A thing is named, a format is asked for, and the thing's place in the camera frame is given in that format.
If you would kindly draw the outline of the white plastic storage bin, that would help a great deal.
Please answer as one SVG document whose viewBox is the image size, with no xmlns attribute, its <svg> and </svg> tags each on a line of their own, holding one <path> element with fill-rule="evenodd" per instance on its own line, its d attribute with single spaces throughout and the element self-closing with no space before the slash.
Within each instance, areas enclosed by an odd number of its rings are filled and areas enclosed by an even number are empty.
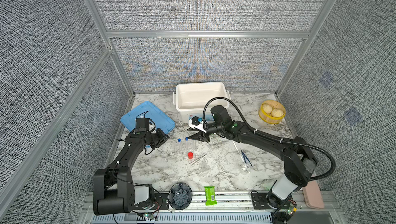
<svg viewBox="0 0 396 224">
<path fill-rule="evenodd" d="M 179 84 L 173 93 L 173 105 L 179 120 L 188 123 L 194 116 L 201 118 L 204 106 L 215 97 L 231 98 L 222 82 Z"/>
</svg>

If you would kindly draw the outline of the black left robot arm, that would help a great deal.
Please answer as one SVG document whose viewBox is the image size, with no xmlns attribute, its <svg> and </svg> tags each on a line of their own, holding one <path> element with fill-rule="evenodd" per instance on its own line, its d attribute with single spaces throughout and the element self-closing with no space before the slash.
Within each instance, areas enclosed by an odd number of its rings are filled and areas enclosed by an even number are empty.
<svg viewBox="0 0 396 224">
<path fill-rule="evenodd" d="M 162 203 L 160 194 L 150 184 L 134 183 L 132 167 L 139 154 L 149 145 L 162 146 L 169 136 L 160 128 L 154 133 L 130 132 L 121 152 L 106 168 L 93 177 L 93 211 L 96 216 L 154 211 Z"/>
</svg>

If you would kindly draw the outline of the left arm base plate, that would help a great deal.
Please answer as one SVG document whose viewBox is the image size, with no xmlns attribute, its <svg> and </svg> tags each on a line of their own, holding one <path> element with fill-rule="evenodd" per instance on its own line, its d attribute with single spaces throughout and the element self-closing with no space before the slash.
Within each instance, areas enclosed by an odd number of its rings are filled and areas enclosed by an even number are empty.
<svg viewBox="0 0 396 224">
<path fill-rule="evenodd" d="M 155 193 L 151 199 L 134 205 L 133 210 L 153 212 L 158 207 L 160 210 L 168 210 L 169 206 L 168 193 Z"/>
</svg>

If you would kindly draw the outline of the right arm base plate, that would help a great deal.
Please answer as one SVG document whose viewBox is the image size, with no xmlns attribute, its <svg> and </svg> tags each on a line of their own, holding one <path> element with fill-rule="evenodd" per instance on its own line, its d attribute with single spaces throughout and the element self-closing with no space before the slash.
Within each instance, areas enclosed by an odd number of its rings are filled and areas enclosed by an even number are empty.
<svg viewBox="0 0 396 224">
<path fill-rule="evenodd" d="M 276 210 L 277 207 L 272 207 L 267 199 L 266 192 L 250 192 L 252 205 L 254 210 Z"/>
</svg>

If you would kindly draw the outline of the small clear glass dish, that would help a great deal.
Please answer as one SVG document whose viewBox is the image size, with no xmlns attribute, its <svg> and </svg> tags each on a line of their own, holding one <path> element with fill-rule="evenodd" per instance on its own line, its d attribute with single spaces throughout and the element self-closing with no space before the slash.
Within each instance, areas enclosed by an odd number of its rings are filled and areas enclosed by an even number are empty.
<svg viewBox="0 0 396 224">
<path fill-rule="evenodd" d="M 247 166 L 247 165 L 243 165 L 242 167 L 241 167 L 241 170 L 242 170 L 242 172 L 243 173 L 245 173 L 245 174 L 250 174 L 250 170 L 249 170 L 249 167 Z"/>
</svg>

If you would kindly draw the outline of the clear test tube rack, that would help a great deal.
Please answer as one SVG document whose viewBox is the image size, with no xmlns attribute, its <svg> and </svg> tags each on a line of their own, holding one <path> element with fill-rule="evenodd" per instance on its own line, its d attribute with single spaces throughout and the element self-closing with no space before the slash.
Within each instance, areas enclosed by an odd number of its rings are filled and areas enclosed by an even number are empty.
<svg viewBox="0 0 396 224">
<path fill-rule="evenodd" d="M 175 145 L 176 153 L 194 153 L 197 148 L 197 141 L 185 137 L 184 139 L 178 138 Z"/>
</svg>

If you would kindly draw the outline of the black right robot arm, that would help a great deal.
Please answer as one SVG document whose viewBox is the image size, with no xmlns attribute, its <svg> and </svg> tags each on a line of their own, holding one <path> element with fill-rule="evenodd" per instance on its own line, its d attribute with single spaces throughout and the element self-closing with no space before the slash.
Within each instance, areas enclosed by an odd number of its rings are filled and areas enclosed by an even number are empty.
<svg viewBox="0 0 396 224">
<path fill-rule="evenodd" d="M 291 193 L 308 184 L 318 162 L 304 139 L 297 137 L 293 140 L 260 133 L 244 122 L 232 120 L 227 109 L 221 105 L 213 107 L 211 115 L 213 122 L 210 123 L 197 116 L 188 121 L 189 131 L 199 131 L 189 136 L 189 139 L 210 142 L 210 135 L 216 134 L 262 149 L 284 162 L 284 174 L 276 180 L 267 195 L 270 208 L 280 207 Z"/>
</svg>

